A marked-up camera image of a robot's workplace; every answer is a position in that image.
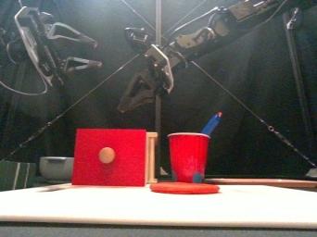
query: blue pen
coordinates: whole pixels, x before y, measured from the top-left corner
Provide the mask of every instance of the blue pen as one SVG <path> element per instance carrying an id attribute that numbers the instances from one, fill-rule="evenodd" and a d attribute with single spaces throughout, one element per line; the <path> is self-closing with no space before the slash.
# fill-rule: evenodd
<path id="1" fill-rule="evenodd" d="M 208 121 L 207 125 L 204 126 L 202 133 L 206 134 L 207 136 L 211 135 L 219 121 L 220 121 L 220 117 L 222 117 L 222 112 L 219 112 L 216 115 L 214 115 L 214 117 L 211 118 L 211 120 Z"/>

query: black backdrop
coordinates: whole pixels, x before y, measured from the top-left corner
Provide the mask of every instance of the black backdrop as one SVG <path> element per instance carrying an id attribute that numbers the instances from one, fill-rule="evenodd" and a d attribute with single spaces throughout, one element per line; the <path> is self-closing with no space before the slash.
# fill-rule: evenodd
<path id="1" fill-rule="evenodd" d="M 238 1 L 161 1 L 161 41 L 179 25 L 215 6 L 230 6 L 235 2 Z M 64 50 L 70 56 L 101 61 L 103 67 L 76 73 L 62 87 L 50 87 L 44 95 L 21 96 L 0 88 L 1 156 L 5 157 L 52 120 L 54 122 L 44 133 L 18 149 L 9 160 L 37 163 L 41 156 L 72 156 L 77 128 L 153 131 L 153 104 L 140 106 L 124 114 L 116 107 L 133 73 L 145 69 L 143 57 L 136 56 L 125 42 L 124 28 L 144 27 L 155 34 L 156 1 L 29 0 L 22 3 L 52 13 L 57 21 L 97 41 L 96 49 L 74 44 Z M 13 4 L 0 1 L 0 4 L 0 27 L 8 33 L 14 32 L 13 15 L 20 6 L 17 1 Z M 160 165 L 167 172 L 167 134 L 177 131 L 199 132 L 210 117 L 222 111 L 223 119 L 208 144 L 207 174 L 270 177 L 306 174 L 311 166 L 267 131 L 258 118 L 274 126 L 311 161 L 317 162 L 314 13 L 314 8 L 305 11 L 303 24 L 291 32 L 303 75 L 303 97 L 297 92 L 298 83 L 295 84 L 293 76 L 280 16 L 194 61 L 210 77 L 192 63 L 175 74 L 175 88 L 161 99 L 160 114 Z M 199 24 L 187 31 L 196 31 L 198 27 Z M 10 87 L 30 93 L 41 91 L 40 76 L 29 61 L 14 65 L 2 54 L 0 70 L 0 79 Z M 251 113 L 211 78 L 226 87 Z"/>

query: white bowl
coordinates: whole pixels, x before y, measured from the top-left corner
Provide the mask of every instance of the white bowl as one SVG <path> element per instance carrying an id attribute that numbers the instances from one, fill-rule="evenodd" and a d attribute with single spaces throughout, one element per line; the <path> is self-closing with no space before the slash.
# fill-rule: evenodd
<path id="1" fill-rule="evenodd" d="M 73 175 L 72 157 L 44 156 L 40 158 L 40 173 L 49 182 L 70 181 Z"/>

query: white table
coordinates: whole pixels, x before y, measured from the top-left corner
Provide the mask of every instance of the white table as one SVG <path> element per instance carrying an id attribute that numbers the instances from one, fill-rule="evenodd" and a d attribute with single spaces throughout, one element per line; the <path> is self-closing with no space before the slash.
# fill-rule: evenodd
<path id="1" fill-rule="evenodd" d="M 301 236 L 317 230 L 317 193 L 270 186 L 222 185 L 215 194 L 185 195 L 152 193 L 148 186 L 60 184 L 1 192 L 0 200 L 2 230 L 44 223 L 147 230 L 282 229 L 284 234 L 305 230 Z"/>

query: red plastic cup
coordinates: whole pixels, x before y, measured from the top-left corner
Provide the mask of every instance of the red plastic cup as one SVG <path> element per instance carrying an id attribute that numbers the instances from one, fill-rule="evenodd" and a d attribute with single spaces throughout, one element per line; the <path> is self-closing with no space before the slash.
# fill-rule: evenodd
<path id="1" fill-rule="evenodd" d="M 202 182 L 208 156 L 208 139 L 203 133 L 177 132 L 168 136 L 172 179 Z"/>

